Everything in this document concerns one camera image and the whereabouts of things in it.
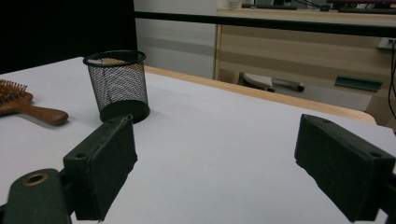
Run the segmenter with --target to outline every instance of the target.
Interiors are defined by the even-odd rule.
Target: black wall
[[[137,49],[133,0],[7,0],[0,20],[0,74]]]

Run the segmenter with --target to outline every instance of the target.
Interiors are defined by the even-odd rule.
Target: wooden hairbrush
[[[25,85],[0,79],[0,116],[22,113],[53,126],[67,122],[69,116],[62,110],[30,105],[33,95],[26,92],[26,88]]]

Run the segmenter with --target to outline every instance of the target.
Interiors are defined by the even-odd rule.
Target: hairbrush bristles
[[[0,79],[0,104],[17,99],[25,94],[27,86]]]

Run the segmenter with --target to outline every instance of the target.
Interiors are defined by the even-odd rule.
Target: screw hole
[[[370,155],[372,155],[374,157],[381,157],[381,155],[377,152],[370,152]]]
[[[49,176],[47,174],[31,175],[23,181],[24,186],[33,186],[44,182]]]
[[[76,155],[76,157],[77,157],[78,159],[81,159],[81,158],[84,158],[86,155],[87,155],[87,154],[81,152],[81,153],[78,153],[78,154]]]

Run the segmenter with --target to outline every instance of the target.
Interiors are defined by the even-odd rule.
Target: desk
[[[134,125],[139,161],[105,223],[307,224],[319,218],[321,223],[349,223],[295,163],[303,113],[342,124],[396,154],[391,129],[220,90],[213,88],[216,81],[199,85],[199,78],[147,70],[151,114]],[[63,156],[101,121],[82,58],[0,78],[28,85],[35,105],[70,116],[61,127],[24,115],[0,118],[0,203],[5,203],[15,179],[42,168],[61,170]],[[376,223],[385,218],[381,212]]]
[[[316,21],[396,27],[393,15],[361,15],[319,12],[315,10],[218,9],[219,16],[257,18],[281,21]],[[391,118],[387,102],[390,82],[390,50],[377,48],[379,37],[308,33],[264,28],[219,25],[217,30],[215,79],[227,77],[227,71],[246,72],[303,82],[341,91],[373,95],[368,107],[377,123]],[[334,86],[339,76],[377,80],[379,91],[361,91]]]

